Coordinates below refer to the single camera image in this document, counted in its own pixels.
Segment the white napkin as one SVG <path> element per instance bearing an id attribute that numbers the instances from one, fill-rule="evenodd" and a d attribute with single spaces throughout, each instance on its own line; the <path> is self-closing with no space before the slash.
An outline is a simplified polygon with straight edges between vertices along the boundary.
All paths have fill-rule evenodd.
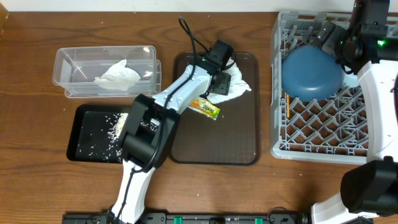
<path id="1" fill-rule="evenodd" d="M 227 95 L 217 95 L 210 93 L 206 99 L 212 104 L 218 104 L 225 101 L 232 100 L 240 97 L 245 91 L 251 91 L 250 86 L 243 80 L 243 75 L 238 66 L 235 64 L 233 59 L 229 59 L 227 65 L 232 65 L 229 69 L 224 72 L 231 75 L 231 81 L 229 91 Z"/>
<path id="2" fill-rule="evenodd" d="M 141 78 L 139 74 L 126 66 L 127 60 L 112 65 L 102 76 L 95 77 L 94 83 L 108 90 L 127 91 Z"/>

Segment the dark blue plate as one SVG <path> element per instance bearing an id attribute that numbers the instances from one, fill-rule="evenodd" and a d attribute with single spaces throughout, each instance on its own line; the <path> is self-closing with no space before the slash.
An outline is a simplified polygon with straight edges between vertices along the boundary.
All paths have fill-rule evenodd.
<path id="1" fill-rule="evenodd" d="M 282 89 L 301 101 L 329 98 L 343 84 L 343 70 L 335 58 L 311 45 L 298 47 L 282 62 Z"/>

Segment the yellow snack wrapper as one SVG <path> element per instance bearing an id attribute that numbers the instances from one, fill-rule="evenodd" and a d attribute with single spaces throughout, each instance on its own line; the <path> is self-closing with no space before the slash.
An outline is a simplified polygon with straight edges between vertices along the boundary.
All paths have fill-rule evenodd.
<path id="1" fill-rule="evenodd" d="M 191 110 L 216 120 L 220 109 L 202 97 L 196 97 L 188 106 Z"/>

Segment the wooden chopstick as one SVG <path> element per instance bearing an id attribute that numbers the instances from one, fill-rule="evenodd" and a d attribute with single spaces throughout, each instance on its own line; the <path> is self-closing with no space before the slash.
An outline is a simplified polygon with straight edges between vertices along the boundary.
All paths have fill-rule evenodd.
<path id="1" fill-rule="evenodd" d="M 290 96 L 286 94 L 286 117 L 290 119 Z"/>

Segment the clear plastic bin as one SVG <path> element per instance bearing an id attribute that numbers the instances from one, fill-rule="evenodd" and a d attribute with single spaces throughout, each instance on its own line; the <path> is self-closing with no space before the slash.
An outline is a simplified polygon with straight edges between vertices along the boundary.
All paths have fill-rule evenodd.
<path id="1" fill-rule="evenodd" d="M 68 98 L 155 95 L 161 90 L 161 62 L 151 45 L 61 48 L 52 81 Z"/>

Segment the black waste tray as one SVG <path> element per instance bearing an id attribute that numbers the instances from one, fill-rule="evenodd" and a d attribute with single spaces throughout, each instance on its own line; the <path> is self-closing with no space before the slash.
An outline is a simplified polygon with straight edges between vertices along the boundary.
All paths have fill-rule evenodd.
<path id="1" fill-rule="evenodd" d="M 75 112 L 67 158 L 121 164 L 119 136 L 132 109 L 127 105 L 80 105 Z"/>

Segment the grey dishwasher rack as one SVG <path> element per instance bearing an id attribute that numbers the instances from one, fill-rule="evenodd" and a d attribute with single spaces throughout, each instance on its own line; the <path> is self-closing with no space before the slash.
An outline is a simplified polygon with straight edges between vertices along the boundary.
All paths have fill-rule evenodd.
<path id="1" fill-rule="evenodd" d="M 298 47 L 310 45 L 325 22 L 349 27 L 350 15 L 284 11 L 272 29 L 271 154 L 278 159 L 362 165 L 368 152 L 368 124 L 361 87 L 340 86 L 329 98 L 301 101 L 282 89 L 282 62 Z M 387 18 L 387 36 L 397 39 L 397 19 Z"/>

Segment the pile of rice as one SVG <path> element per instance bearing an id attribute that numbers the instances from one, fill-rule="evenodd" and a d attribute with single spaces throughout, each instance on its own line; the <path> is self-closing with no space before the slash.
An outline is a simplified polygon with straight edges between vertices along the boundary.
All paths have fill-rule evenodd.
<path id="1" fill-rule="evenodd" d="M 87 111 L 79 125 L 76 161 L 122 163 L 119 142 L 127 113 Z"/>

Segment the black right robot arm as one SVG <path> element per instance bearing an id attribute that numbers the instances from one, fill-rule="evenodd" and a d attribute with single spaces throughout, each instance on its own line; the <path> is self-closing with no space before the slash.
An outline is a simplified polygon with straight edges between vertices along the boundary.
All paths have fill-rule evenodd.
<path id="1" fill-rule="evenodd" d="M 346 172 L 340 191 L 312 205 L 309 223 L 368 222 L 397 214 L 397 39 L 387 36 L 389 0 L 355 1 L 336 61 L 358 77 L 367 124 L 366 163 Z"/>

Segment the brown serving tray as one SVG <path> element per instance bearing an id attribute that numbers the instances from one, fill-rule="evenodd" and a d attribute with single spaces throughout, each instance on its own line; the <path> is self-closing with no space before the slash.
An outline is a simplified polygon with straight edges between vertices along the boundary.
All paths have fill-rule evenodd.
<path id="1" fill-rule="evenodd" d="M 259 66 L 247 52 L 234 56 L 251 91 L 217 105 L 216 120 L 186 109 L 178 124 L 170 158 L 180 164 L 250 166 L 261 155 Z"/>

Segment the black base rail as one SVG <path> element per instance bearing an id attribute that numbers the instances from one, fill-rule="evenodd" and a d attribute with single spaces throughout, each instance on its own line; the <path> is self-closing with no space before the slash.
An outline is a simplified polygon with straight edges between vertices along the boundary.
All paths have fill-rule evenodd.
<path id="1" fill-rule="evenodd" d="M 298 224 L 309 223 L 307 215 L 278 211 L 270 215 L 187 215 L 165 213 L 145 213 L 137 224 Z M 112 216 L 107 213 L 64 214 L 62 224 L 112 224 Z"/>

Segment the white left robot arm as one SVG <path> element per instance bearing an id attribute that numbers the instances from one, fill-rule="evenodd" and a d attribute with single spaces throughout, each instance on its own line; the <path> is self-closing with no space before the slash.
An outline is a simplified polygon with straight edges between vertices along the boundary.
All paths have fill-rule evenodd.
<path id="1" fill-rule="evenodd" d="M 139 95 L 119 135 L 123 177 L 110 223 L 135 223 L 144 212 L 150 179 L 169 154 L 181 114 L 205 93 L 227 95 L 231 80 L 227 69 L 234 60 L 227 56 L 195 56 L 186 69 L 164 91 Z"/>

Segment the light blue bowl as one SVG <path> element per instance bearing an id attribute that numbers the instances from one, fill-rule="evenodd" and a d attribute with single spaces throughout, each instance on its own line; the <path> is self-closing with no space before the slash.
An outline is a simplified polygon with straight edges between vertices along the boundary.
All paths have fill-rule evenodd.
<path id="1" fill-rule="evenodd" d="M 343 83 L 341 85 L 342 87 L 348 87 L 348 88 L 356 88 L 359 87 L 359 81 L 358 81 L 358 76 L 353 75 L 353 74 L 346 74 L 344 73 L 343 75 Z"/>

